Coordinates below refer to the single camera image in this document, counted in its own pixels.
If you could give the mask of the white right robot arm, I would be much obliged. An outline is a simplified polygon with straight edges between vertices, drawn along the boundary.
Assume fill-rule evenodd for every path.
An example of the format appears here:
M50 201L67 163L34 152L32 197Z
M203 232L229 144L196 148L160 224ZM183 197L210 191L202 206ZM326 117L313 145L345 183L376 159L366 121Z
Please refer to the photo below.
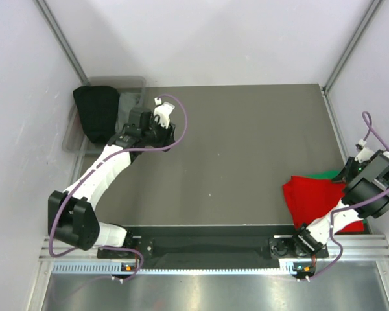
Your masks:
M389 151L360 147L331 181L345 183L343 196L326 215L303 224L290 239L290 250L299 257L317 254L346 226L389 210Z

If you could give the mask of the red t shirt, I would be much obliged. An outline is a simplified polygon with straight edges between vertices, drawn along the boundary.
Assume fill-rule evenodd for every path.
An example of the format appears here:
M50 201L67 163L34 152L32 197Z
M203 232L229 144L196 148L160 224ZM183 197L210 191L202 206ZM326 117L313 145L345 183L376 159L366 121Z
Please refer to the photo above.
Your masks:
M294 227L299 229L325 216L342 198L344 186L330 179L292 176L282 190Z

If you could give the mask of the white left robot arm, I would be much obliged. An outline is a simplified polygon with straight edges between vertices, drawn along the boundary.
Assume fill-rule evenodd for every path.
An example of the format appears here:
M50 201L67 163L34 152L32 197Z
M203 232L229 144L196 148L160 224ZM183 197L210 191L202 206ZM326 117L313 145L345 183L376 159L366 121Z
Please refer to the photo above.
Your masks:
M134 241L119 225L98 221L95 209L117 176L145 151L167 151L174 144L174 106L168 102L154 110L134 107L127 123L103 148L102 153L74 184L54 191L48 199L49 240L75 249L110 246L120 257L129 256Z

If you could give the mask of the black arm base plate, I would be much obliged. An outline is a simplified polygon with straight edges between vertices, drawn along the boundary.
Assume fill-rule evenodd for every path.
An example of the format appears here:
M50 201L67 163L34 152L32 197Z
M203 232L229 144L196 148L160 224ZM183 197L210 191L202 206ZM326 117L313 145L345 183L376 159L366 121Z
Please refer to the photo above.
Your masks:
M291 225L131 226L125 247L145 260L165 255L254 255L261 259L328 257L325 246L303 246Z

